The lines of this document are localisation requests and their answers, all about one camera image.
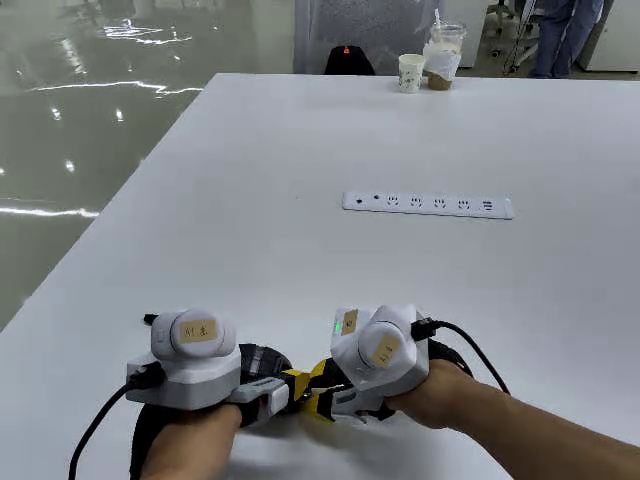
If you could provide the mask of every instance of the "white table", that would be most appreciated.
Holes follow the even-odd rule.
[[[310,368],[335,308],[414,302],[468,329],[514,395],[640,443],[638,102],[638,83],[460,78],[412,96],[392,78],[216,76],[0,335],[2,478],[64,478],[148,348],[142,315],[189,306]],[[508,194],[516,218],[345,212],[349,189]],[[127,478],[138,408],[116,406],[79,479]],[[276,420],[238,437],[231,474],[506,476],[400,415]]]

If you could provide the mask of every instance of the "power outlet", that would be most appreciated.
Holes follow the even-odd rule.
[[[394,192],[346,192],[342,208],[368,212],[417,213],[511,220],[508,198],[467,195],[427,195]]]

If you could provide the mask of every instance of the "cable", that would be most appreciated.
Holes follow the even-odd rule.
[[[105,402],[87,430],[84,432],[84,435],[82,435],[82,438],[73,452],[73,456],[69,462],[69,480],[75,480],[76,471],[78,469],[78,460],[80,460],[80,455],[82,455],[84,447],[87,445],[87,442],[89,442],[91,436],[95,433],[98,425],[100,425],[102,420],[104,420],[104,417],[106,417],[107,413],[109,413],[109,410],[111,410],[116,402],[131,390],[146,390],[148,388],[157,387],[162,384],[166,378],[167,375],[160,365],[160,362],[149,363],[140,367],[138,371],[129,377],[126,384],[111,395],[109,400]]]
[[[507,385],[504,383],[504,380],[502,380],[502,377],[493,367],[478,344],[473,340],[473,338],[471,338],[471,336],[467,332],[465,332],[457,325],[449,322],[442,322],[440,320],[432,320],[431,318],[424,318],[411,324],[411,336],[416,342],[419,342],[421,340],[424,340],[425,338],[433,337],[438,328],[448,328],[449,330],[453,330],[462,338],[464,338],[467,343],[471,345],[471,348],[473,348],[478,357],[480,357],[480,360],[482,360],[482,363],[484,363],[485,367],[487,367],[487,369],[491,372],[491,375],[493,375],[493,378],[496,379],[496,382],[498,382],[498,385],[500,385],[502,391],[508,395],[511,395],[511,392],[507,388]]]

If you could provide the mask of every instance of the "paper label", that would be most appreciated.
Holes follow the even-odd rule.
[[[400,339],[398,337],[385,333],[378,344],[378,348],[373,352],[373,363],[380,368],[387,368],[399,346]]]
[[[208,342],[217,337],[215,320],[191,320],[180,324],[180,343]]]
[[[358,320],[357,310],[349,310],[347,313],[344,314],[344,319],[342,320],[342,336],[343,337],[355,331],[357,320]]]

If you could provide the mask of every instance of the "disposable cup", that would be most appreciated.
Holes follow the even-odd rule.
[[[422,83],[424,56],[407,53],[398,57],[398,85],[403,93],[416,93]]]

